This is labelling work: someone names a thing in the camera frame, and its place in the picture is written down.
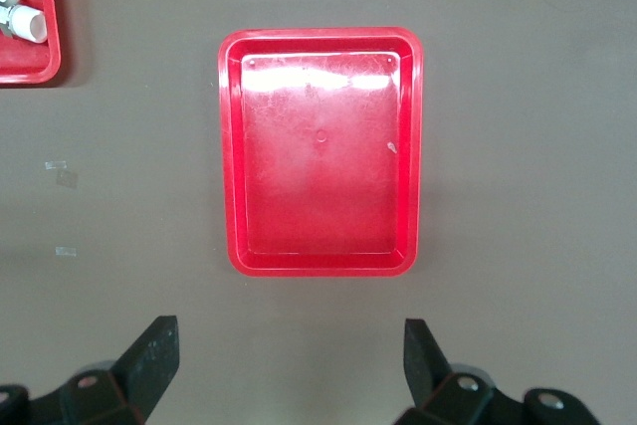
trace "red tray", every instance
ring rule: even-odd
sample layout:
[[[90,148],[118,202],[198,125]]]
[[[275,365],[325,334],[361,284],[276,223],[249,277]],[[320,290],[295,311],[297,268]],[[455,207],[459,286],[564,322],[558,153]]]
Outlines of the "red tray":
[[[416,258],[423,50],[402,28],[242,31],[219,51],[228,249],[249,276]]]
[[[50,80],[60,68],[60,40],[54,0],[22,0],[44,11],[48,40],[34,44],[0,33],[0,84],[39,84]]]

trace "gray surface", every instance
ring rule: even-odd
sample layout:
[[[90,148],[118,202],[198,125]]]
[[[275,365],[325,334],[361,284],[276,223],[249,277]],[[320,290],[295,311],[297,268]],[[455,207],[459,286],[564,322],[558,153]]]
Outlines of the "gray surface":
[[[151,423],[385,425],[409,405],[403,320],[423,317],[515,398],[552,385],[634,422],[636,0],[62,1],[62,84],[0,93],[0,381],[44,393],[177,314],[182,365]],[[220,41],[383,24],[427,52],[416,265],[239,275]]]

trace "white plastic cylinder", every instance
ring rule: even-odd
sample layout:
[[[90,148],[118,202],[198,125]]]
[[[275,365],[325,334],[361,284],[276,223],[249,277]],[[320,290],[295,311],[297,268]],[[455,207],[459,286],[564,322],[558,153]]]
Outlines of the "white plastic cylinder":
[[[47,40],[47,23],[41,10],[16,5],[9,16],[9,30],[21,39],[42,44]]]

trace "bolt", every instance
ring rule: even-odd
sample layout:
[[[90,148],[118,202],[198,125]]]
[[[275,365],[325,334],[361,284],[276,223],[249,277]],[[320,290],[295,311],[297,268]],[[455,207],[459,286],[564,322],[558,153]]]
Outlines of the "bolt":
[[[469,392],[477,392],[478,389],[480,388],[480,386],[478,385],[478,382],[473,379],[472,377],[460,377],[458,379],[458,385],[460,385],[460,388],[467,390]]]
[[[98,383],[98,378],[94,375],[87,375],[78,381],[78,388],[89,388]]]
[[[556,397],[552,393],[544,392],[541,393],[537,398],[544,407],[552,408],[554,410],[561,410],[562,408],[564,408],[564,402],[562,402],[559,397]]]

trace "clear tape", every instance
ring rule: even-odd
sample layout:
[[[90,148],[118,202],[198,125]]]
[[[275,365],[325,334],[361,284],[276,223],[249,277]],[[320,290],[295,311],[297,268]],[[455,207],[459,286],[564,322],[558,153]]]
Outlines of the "clear tape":
[[[76,248],[67,248],[66,246],[56,246],[56,256],[75,258],[78,256],[78,250]]]
[[[44,163],[44,167],[49,169],[67,169],[66,161],[47,161]]]
[[[59,169],[56,184],[71,189],[78,189],[78,173],[68,169]]]

